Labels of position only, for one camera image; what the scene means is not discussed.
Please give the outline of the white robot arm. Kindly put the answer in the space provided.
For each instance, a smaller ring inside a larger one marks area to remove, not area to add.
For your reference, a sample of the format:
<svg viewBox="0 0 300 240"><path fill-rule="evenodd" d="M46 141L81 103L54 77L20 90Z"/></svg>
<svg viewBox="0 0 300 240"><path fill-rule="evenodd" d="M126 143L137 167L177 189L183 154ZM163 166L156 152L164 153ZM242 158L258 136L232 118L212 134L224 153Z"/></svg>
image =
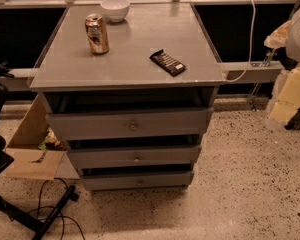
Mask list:
<svg viewBox="0 0 300 240"><path fill-rule="evenodd" d="M300 110L300 8L265 39L264 45L284 48L287 57L296 62L291 71L282 70L279 74L267 106L267 125L279 129Z"/></svg>

